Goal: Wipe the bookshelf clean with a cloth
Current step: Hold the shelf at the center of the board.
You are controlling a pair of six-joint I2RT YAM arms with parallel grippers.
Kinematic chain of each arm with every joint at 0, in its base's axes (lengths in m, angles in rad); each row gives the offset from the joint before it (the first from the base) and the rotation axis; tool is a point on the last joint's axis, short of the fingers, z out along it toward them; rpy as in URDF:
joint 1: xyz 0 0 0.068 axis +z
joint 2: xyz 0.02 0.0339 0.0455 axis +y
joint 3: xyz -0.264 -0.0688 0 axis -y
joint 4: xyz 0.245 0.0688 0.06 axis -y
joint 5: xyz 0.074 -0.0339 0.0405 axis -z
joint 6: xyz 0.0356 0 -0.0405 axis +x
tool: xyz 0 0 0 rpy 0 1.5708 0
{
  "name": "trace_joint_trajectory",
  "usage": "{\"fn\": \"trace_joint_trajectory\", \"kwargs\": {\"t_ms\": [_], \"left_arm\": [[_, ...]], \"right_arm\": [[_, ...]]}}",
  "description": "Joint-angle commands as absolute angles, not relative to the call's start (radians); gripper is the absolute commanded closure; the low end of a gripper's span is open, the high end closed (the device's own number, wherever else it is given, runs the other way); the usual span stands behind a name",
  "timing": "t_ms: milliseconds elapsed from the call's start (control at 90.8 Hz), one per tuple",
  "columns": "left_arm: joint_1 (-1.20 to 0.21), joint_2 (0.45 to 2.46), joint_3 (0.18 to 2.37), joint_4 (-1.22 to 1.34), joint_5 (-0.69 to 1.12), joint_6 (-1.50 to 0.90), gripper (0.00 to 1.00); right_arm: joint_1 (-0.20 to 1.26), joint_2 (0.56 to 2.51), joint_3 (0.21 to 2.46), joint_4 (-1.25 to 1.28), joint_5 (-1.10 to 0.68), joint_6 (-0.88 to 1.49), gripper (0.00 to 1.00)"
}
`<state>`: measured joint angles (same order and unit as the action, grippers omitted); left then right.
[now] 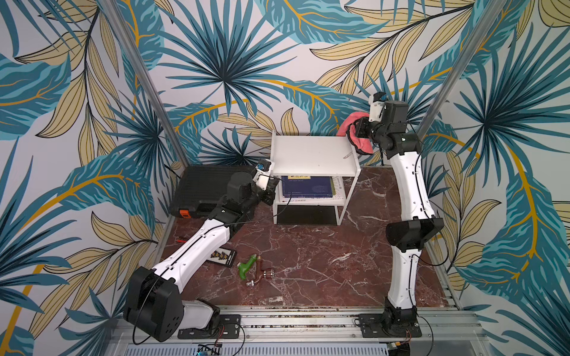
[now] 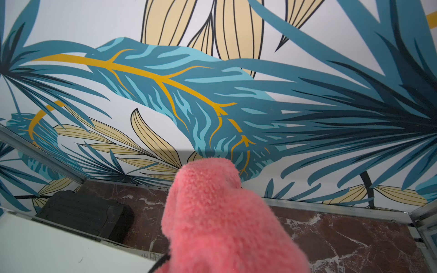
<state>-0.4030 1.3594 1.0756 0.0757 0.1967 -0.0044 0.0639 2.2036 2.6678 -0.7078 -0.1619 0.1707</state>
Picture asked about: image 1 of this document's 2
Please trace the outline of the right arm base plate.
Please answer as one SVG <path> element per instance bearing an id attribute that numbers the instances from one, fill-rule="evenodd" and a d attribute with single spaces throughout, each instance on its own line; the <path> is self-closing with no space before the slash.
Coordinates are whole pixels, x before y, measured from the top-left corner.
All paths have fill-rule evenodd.
<path id="1" fill-rule="evenodd" d="M 393 338 L 409 339 L 421 338 L 422 331 L 419 324 L 414 322 L 392 322 L 383 314 L 360 314 L 356 318 L 363 338 Z"/>

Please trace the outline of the white two-tier bookshelf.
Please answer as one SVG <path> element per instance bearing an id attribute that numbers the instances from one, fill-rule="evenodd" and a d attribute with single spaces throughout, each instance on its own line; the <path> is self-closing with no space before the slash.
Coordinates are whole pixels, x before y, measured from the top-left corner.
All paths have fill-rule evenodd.
<path id="1" fill-rule="evenodd" d="M 331 177 L 331 198 L 289 198 L 278 187 L 273 203 L 276 225 L 341 225 L 356 188 L 361 166 L 355 148 L 344 136 L 281 136 L 271 139 L 273 174 Z"/>

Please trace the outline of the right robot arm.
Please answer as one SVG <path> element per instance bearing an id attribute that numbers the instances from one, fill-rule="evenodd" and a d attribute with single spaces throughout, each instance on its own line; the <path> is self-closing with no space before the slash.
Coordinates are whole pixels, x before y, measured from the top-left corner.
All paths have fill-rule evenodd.
<path id="1" fill-rule="evenodd" d="M 346 135 L 356 152 L 371 155 L 378 145 L 396 176 L 401 220 L 387 225 L 393 270 L 381 327 L 394 335 L 417 324 L 415 282 L 425 244 L 444 226 L 431 207 L 421 168 L 422 143 L 407 130 L 408 104 L 386 100 L 382 92 L 370 97 L 370 110 L 357 113 Z"/>

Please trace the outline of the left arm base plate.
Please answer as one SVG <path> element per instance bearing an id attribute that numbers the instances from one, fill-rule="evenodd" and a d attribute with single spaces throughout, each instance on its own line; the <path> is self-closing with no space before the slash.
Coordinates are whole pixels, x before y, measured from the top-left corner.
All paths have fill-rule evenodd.
<path id="1" fill-rule="evenodd" d="M 243 337 L 240 314 L 221 314 L 203 329 L 187 328 L 177 331 L 176 336 L 181 340 L 206 340 L 220 338 L 237 340 Z"/>

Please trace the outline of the pink cleaning cloth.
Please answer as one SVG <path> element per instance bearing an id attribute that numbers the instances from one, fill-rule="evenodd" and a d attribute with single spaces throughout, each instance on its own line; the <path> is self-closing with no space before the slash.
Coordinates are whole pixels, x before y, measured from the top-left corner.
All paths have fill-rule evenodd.
<path id="1" fill-rule="evenodd" d="M 346 137 L 349 143 L 355 148 L 359 155 L 370 156 L 373 154 L 373 147 L 366 133 L 360 134 L 362 120 L 368 121 L 368 114 L 365 112 L 353 112 L 341 124 L 336 136 Z"/>

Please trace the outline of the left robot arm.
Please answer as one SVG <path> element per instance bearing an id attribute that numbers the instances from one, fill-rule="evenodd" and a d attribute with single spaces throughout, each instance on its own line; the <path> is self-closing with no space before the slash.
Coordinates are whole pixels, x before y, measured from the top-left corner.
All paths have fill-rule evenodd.
<path id="1" fill-rule="evenodd" d="M 247 223 L 260 203 L 274 202 L 280 179 L 257 170 L 232 175 L 227 192 L 203 225 L 176 252 L 152 268 L 139 267 L 127 288 L 123 319 L 148 338 L 167 341 L 180 330 L 218 333 L 220 310 L 206 301 L 184 303 L 182 292 L 192 276 Z"/>

